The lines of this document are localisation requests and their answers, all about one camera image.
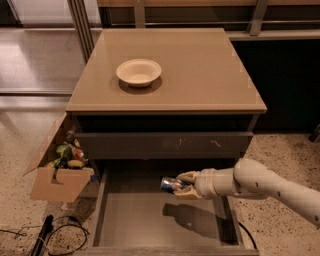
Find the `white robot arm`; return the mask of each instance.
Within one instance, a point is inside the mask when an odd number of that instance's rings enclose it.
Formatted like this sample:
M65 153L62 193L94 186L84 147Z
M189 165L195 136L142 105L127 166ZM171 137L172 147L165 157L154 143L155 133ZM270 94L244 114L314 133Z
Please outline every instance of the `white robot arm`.
M164 178L161 188L181 199L271 196L320 228L320 192L288 181L252 159L242 158L234 168L187 172L174 180Z

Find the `cardboard box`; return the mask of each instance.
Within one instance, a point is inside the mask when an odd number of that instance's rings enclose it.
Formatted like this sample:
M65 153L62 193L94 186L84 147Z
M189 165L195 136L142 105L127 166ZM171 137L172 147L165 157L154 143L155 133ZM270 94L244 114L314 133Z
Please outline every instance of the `cardboard box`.
M23 175L27 175L35 169L38 170L31 191L31 199L72 203L83 190L90 191L89 197L94 197L92 191L97 190L99 184L97 181L90 183L90 178L94 175L93 170L55 170L51 167L43 167L58 158L56 149L63 144L65 134L72 126L71 117L67 114L55 121L48 136L26 168Z

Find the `wall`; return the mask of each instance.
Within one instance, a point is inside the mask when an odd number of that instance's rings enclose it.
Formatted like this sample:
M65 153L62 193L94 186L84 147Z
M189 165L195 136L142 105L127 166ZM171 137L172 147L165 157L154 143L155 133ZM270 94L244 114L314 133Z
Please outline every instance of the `wall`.
M0 1L0 25L15 25L16 20L7 1Z
M12 0L22 24L72 23L67 0ZM84 0L90 23L100 23L97 1Z

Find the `cabinet top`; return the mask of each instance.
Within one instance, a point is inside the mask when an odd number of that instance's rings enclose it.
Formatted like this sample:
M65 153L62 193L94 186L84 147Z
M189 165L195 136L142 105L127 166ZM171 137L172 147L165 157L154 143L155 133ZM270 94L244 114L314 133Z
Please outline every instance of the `cabinet top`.
M131 59L162 68L146 88L119 81ZM266 106L223 29L106 29L67 111L264 113Z

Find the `terrazzo floor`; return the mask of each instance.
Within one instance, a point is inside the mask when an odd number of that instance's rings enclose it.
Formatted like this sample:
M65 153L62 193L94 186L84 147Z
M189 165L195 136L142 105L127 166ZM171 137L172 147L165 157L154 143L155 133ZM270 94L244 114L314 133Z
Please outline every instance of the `terrazzo floor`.
M36 45L41 45L41 52ZM72 30L1 29L0 54L1 87L74 88L84 67ZM53 122L64 113L68 100L0 97L0 229L18 231L24 226L39 226L51 214L55 219L75 216L90 231L95 199L79 198L70 204L30 200L36 171L22 176ZM309 142L307 134L256 134L245 157L320 191L320 143ZM320 231L286 206L272 198L233 202L238 220L250 230L260 255L319 255ZM66 219L58 219L54 226L64 223ZM71 251L83 242L79 230L68 229L48 245L51 252ZM23 231L26 236L16 239L14 234L0 232L0 255L28 255L40 228ZM242 234L245 246L252 248L247 235Z

